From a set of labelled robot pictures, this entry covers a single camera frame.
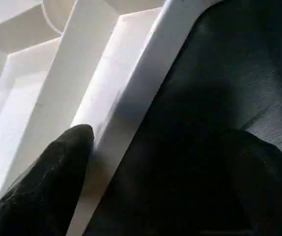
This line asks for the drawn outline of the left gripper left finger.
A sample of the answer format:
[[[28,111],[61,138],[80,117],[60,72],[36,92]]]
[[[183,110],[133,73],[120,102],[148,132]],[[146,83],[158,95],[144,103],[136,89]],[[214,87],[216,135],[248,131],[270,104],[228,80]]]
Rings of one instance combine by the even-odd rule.
[[[88,124],[51,142],[0,199],[0,236],[64,236],[78,203],[94,142]]]

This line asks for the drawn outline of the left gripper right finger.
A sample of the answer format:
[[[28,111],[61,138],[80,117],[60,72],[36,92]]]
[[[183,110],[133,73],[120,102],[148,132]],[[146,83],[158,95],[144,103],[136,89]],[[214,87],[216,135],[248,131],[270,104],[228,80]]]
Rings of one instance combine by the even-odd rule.
[[[242,130],[223,134],[219,149],[254,235],[282,236],[282,152]]]

